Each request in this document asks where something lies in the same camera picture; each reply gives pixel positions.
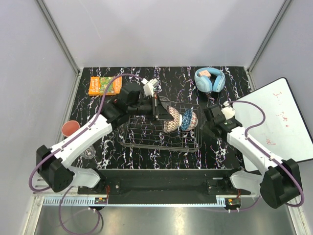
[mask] pink sticky note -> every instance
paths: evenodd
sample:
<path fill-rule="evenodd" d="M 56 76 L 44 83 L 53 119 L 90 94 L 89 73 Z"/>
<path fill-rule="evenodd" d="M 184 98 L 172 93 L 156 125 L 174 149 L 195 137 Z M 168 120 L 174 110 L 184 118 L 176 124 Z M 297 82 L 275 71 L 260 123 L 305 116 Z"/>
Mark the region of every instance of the pink sticky note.
<path fill-rule="evenodd" d="M 209 73 L 208 70 L 204 70 L 204 71 L 199 72 L 199 75 L 200 76 L 207 76 L 208 78 L 211 77 L 211 74 Z"/>

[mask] marble pattern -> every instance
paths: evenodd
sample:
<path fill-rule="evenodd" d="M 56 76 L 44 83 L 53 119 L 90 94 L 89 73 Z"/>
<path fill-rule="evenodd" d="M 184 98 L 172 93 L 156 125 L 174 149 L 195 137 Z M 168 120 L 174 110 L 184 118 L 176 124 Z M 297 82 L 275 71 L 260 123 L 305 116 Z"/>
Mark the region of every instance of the marble pattern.
<path fill-rule="evenodd" d="M 81 125 L 96 113 L 101 97 L 89 96 L 88 89 L 92 76 L 115 76 L 120 73 L 132 73 L 142 78 L 157 78 L 160 83 L 156 92 L 171 101 L 199 104 L 202 109 L 227 100 L 236 100 L 251 92 L 243 67 L 216 67 L 225 73 L 226 83 L 222 92 L 211 95 L 199 92 L 194 84 L 194 74 L 200 67 L 132 67 L 132 68 L 84 68 L 70 120 Z M 134 77 L 124 77 L 124 81 L 139 82 Z M 119 130 L 98 140 L 93 146 L 96 157 L 87 160 L 77 159 L 73 165 L 88 168 L 237 168 L 243 167 L 242 154 L 221 139 L 213 139 L 203 133 L 202 146 L 194 153 L 177 151 L 139 149 L 123 147 L 117 141 Z"/>

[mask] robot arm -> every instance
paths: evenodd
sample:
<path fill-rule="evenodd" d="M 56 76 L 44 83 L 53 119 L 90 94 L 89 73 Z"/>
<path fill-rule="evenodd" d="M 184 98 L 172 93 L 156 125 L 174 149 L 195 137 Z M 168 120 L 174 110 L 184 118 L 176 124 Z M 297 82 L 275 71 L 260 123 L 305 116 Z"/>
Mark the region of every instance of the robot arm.
<path fill-rule="evenodd" d="M 237 171 L 229 176 L 233 187 L 261 195 L 272 208 L 278 208 L 300 194 L 290 177 L 271 160 L 275 159 L 281 163 L 302 187 L 299 166 L 293 159 L 285 161 L 266 149 L 251 135 L 248 134 L 246 138 L 246 129 L 235 119 L 235 112 L 230 106 L 221 109 L 219 105 L 213 105 L 204 112 L 208 122 L 203 130 L 212 137 L 222 138 L 236 147 L 261 173 L 257 175 L 244 170 Z M 248 138 L 268 153 L 270 158 L 257 149 Z"/>
<path fill-rule="evenodd" d="M 41 146 L 37 150 L 37 164 L 49 154 L 56 151 L 39 169 L 38 173 L 49 184 L 54 192 L 60 192 L 68 186 L 85 186 L 94 192 L 101 192 L 105 179 L 96 169 L 83 169 L 71 166 L 75 159 L 95 143 L 129 120 L 130 115 L 145 115 L 147 119 L 171 120 L 173 117 L 162 106 L 153 88 L 158 84 L 156 79 L 145 82 L 146 97 L 139 100 L 141 87 L 129 83 L 122 87 L 120 94 L 103 105 L 100 115 L 95 115 L 83 127 L 67 139 L 55 144 L 50 149 Z"/>

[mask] patterned bowl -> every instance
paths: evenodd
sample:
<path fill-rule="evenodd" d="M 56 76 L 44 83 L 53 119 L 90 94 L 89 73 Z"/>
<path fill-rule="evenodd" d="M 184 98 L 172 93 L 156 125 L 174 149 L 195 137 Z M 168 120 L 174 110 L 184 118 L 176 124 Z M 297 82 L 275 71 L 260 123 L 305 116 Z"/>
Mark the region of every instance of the patterned bowl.
<path fill-rule="evenodd" d="M 163 128 L 165 133 L 177 130 L 180 127 L 182 120 L 181 114 L 179 114 L 177 109 L 172 106 L 167 106 L 167 111 L 173 116 L 174 119 L 171 121 L 164 121 Z"/>
<path fill-rule="evenodd" d="M 191 109 L 186 110 L 182 116 L 182 124 L 180 129 L 182 131 L 191 131 L 198 125 L 198 118 L 195 112 Z"/>

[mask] headphones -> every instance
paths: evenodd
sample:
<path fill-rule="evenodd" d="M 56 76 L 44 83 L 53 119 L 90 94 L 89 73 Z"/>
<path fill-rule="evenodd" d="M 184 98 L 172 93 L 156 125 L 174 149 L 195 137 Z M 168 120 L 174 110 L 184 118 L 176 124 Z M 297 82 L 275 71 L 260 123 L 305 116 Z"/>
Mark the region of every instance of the headphones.
<path fill-rule="evenodd" d="M 214 84 L 212 84 L 210 78 L 207 76 L 201 76 L 199 73 L 207 70 L 210 74 L 215 75 L 216 79 Z M 202 68 L 195 73 L 195 82 L 199 91 L 201 92 L 220 92 L 225 85 L 225 74 L 215 68 Z"/>

